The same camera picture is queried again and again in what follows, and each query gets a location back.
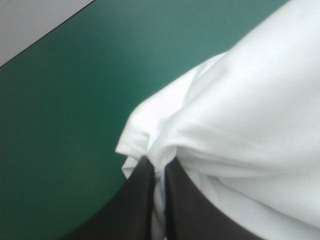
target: green table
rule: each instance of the green table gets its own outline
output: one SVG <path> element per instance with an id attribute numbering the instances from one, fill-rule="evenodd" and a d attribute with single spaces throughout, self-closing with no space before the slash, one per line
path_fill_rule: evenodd
<path id="1" fill-rule="evenodd" d="M 0 239 L 53 240 L 121 187 L 144 98 L 285 0 L 96 0 L 0 68 Z"/>

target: white fabric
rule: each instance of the white fabric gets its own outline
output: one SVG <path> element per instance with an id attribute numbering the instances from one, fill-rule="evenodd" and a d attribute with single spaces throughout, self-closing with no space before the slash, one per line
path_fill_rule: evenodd
<path id="1" fill-rule="evenodd" d="M 127 176 L 142 155 L 155 166 L 155 226 L 163 169 L 177 155 L 200 191 L 258 236 L 320 239 L 319 12 L 320 0 L 289 1 L 133 111 L 116 151 L 129 156 Z"/>

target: fabric fold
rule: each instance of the fabric fold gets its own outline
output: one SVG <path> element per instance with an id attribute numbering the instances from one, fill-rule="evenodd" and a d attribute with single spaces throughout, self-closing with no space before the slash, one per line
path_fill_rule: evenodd
<path id="1" fill-rule="evenodd" d="M 116 151 L 146 155 L 156 173 L 177 156 L 214 206 L 265 239 L 319 239 L 319 10 L 289 1 L 145 100 Z"/>

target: white wall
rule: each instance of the white wall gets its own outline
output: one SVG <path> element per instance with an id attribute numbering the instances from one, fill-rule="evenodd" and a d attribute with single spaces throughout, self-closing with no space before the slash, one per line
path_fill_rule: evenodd
<path id="1" fill-rule="evenodd" d="M 0 0 L 0 66 L 93 0 Z"/>

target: green surface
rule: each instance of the green surface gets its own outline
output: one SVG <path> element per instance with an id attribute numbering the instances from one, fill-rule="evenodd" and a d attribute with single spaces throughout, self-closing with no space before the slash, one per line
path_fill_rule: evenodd
<path id="1" fill-rule="evenodd" d="M 114 149 L 134 107 L 284 2 L 96 0 L 1 67 L 0 240 L 98 211 L 125 180 Z"/>

